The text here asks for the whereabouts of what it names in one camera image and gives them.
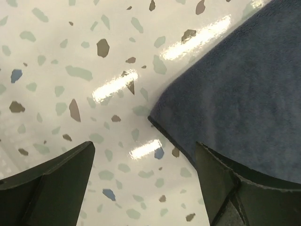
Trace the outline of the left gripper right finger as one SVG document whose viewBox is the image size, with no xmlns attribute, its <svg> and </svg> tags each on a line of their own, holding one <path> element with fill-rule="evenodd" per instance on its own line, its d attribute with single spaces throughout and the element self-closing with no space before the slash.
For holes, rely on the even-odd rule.
<svg viewBox="0 0 301 226">
<path fill-rule="evenodd" d="M 196 144 L 196 166 L 211 226 L 299 226 L 301 185 L 268 176 Z"/>
</svg>

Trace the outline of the dark grey towel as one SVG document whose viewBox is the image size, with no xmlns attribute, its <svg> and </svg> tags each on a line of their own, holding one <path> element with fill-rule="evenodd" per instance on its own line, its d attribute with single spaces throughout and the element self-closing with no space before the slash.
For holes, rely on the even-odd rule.
<svg viewBox="0 0 301 226">
<path fill-rule="evenodd" d="M 174 80 L 150 122 L 192 164 L 196 143 L 301 181 L 301 3 L 273 0 Z"/>
</svg>

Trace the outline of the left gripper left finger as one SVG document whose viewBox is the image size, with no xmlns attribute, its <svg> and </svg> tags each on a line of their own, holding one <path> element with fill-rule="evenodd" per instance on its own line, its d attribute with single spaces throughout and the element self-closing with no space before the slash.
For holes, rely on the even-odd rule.
<svg viewBox="0 0 301 226">
<path fill-rule="evenodd" d="M 0 181 L 2 226 L 75 226 L 95 156 L 93 142 Z"/>
</svg>

